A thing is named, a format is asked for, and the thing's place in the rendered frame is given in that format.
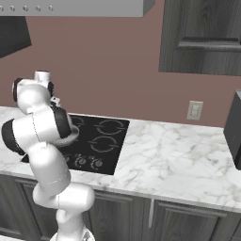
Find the grey pan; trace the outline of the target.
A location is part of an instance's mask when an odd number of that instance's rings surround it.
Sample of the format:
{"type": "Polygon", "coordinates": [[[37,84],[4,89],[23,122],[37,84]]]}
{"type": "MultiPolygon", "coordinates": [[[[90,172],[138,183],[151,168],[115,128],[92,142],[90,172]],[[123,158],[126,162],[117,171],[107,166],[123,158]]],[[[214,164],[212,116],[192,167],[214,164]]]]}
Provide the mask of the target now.
{"type": "Polygon", "coordinates": [[[77,126],[74,125],[72,127],[71,134],[69,136],[65,137],[65,138],[61,138],[59,140],[56,140],[54,142],[54,145],[59,147],[59,148],[70,146],[75,142],[75,140],[78,138],[78,136],[79,136],[79,129],[78,129],[77,126]]]}

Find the black glass hob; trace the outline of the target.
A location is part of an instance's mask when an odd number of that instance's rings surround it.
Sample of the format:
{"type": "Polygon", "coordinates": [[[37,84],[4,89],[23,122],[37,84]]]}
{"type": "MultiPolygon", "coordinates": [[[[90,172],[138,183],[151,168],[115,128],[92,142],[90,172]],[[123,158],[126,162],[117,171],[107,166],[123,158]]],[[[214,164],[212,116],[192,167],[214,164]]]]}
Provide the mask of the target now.
{"type": "Polygon", "coordinates": [[[113,175],[120,157],[121,148],[130,124],[128,120],[71,115],[72,124],[79,129],[75,142],[58,150],[69,155],[69,169],[113,175]],[[87,159],[81,168],[75,165],[78,157],[87,159]],[[103,166],[93,167],[95,159],[102,159],[103,166]]]}

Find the grey range hood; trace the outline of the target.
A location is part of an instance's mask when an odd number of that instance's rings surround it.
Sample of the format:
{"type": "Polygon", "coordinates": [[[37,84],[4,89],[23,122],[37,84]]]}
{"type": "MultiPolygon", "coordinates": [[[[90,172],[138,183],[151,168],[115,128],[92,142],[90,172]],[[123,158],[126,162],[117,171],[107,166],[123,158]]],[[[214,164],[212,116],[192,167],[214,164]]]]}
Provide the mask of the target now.
{"type": "Polygon", "coordinates": [[[0,16],[143,17],[155,0],[0,0],[0,16]]]}

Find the dark wood base cupboard door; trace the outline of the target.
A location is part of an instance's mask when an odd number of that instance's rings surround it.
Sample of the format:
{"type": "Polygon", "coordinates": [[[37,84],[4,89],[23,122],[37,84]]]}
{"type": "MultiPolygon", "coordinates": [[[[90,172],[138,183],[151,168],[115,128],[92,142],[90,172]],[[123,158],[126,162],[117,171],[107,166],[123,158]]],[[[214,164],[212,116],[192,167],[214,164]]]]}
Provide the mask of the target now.
{"type": "Polygon", "coordinates": [[[35,180],[0,174],[0,197],[6,200],[19,229],[14,235],[25,241],[49,241],[56,233],[56,211],[34,203],[35,180]]]}
{"type": "Polygon", "coordinates": [[[95,241],[150,241],[152,200],[95,190],[95,202],[83,215],[95,241]]]}
{"type": "Polygon", "coordinates": [[[150,241],[222,241],[229,222],[227,212],[156,201],[149,237],[150,241]]]}

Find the black countertop appliance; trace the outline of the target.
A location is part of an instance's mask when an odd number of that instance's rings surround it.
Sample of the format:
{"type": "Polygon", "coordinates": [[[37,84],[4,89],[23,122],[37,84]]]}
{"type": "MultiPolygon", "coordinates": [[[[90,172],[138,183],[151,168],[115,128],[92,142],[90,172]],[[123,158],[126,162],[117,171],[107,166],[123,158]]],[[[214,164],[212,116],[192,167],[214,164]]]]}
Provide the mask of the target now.
{"type": "Polygon", "coordinates": [[[233,96],[223,133],[233,157],[234,166],[241,170],[241,90],[237,90],[233,96]]]}

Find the beige wall socket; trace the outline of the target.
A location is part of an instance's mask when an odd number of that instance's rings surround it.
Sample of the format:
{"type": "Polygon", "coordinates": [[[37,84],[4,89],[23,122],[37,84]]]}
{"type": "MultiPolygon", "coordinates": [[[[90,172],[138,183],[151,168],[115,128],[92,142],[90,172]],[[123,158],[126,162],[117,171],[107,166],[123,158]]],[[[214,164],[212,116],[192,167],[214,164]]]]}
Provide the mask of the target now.
{"type": "Polygon", "coordinates": [[[190,101],[186,118],[188,120],[198,121],[201,118],[202,106],[203,102],[190,101]]]}

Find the dark wood wall cupboard door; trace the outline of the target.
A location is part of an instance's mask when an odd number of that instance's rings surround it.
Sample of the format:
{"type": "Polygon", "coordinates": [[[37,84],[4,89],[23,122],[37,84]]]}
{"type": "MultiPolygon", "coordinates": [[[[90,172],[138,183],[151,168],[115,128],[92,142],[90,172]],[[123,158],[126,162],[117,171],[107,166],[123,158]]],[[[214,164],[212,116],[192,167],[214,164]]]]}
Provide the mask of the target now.
{"type": "Polygon", "coordinates": [[[241,76],[241,0],[165,0],[159,71],[241,76]]]}

